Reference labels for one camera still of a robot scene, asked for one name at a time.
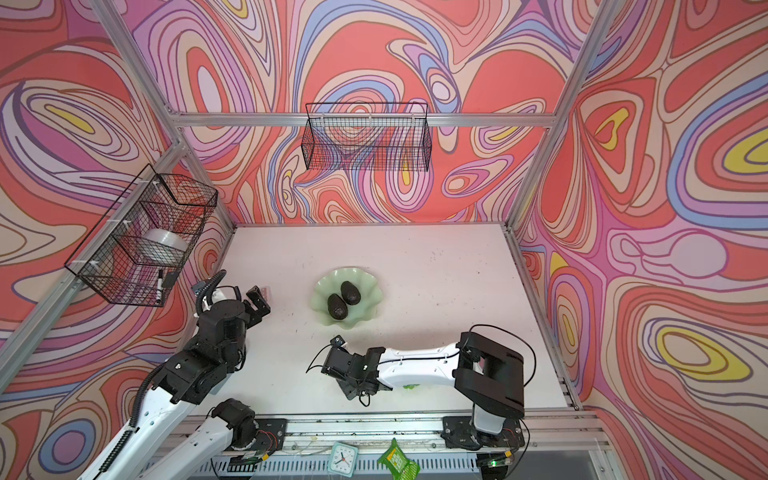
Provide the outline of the dark avocado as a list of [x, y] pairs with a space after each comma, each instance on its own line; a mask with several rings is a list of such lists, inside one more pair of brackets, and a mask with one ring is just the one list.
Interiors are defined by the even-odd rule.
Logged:
[[344, 281], [340, 286], [340, 296], [348, 305], [357, 305], [362, 299], [362, 295], [355, 284], [350, 281]]
[[327, 311], [335, 321], [342, 321], [348, 316], [348, 305], [338, 294], [331, 294], [327, 298]]

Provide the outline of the light green scalloped fruit bowl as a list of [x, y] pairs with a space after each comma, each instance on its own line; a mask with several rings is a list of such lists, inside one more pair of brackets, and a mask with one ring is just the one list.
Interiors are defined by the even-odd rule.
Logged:
[[314, 286], [310, 309], [325, 326], [351, 330], [372, 320], [383, 301], [375, 276], [357, 267], [333, 270]]

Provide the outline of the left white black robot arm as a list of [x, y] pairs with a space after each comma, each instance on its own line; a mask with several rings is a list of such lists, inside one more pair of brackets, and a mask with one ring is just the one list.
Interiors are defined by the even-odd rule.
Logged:
[[229, 398], [170, 453], [153, 458], [176, 427], [244, 366], [247, 332], [271, 311], [258, 286], [242, 292], [223, 285], [225, 275], [220, 270], [196, 285], [196, 333], [145, 377], [127, 423], [82, 478], [187, 479], [225, 450], [253, 445], [259, 434], [255, 412]]

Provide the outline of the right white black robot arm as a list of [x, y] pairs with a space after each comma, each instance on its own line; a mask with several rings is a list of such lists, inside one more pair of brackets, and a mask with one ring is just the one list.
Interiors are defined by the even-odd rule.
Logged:
[[472, 402], [471, 425], [487, 436], [500, 435], [506, 422], [525, 416], [524, 357], [473, 330], [435, 349], [375, 347], [357, 354], [336, 336], [323, 350], [327, 356], [317, 368], [349, 400], [411, 386], [451, 387]]

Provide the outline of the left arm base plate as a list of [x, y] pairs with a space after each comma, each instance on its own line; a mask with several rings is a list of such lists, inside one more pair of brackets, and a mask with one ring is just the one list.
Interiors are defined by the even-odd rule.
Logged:
[[285, 418], [246, 420], [243, 426], [235, 428], [230, 448], [259, 455], [274, 454], [283, 448], [287, 424]]

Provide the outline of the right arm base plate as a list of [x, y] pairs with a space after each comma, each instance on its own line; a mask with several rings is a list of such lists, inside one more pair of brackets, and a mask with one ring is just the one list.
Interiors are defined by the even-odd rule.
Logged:
[[504, 448], [515, 452], [524, 447], [526, 443], [524, 431], [517, 419], [506, 419], [502, 431], [492, 435], [477, 430], [472, 425], [471, 416], [444, 416], [440, 436], [447, 448], [468, 451], [479, 451], [482, 448]]

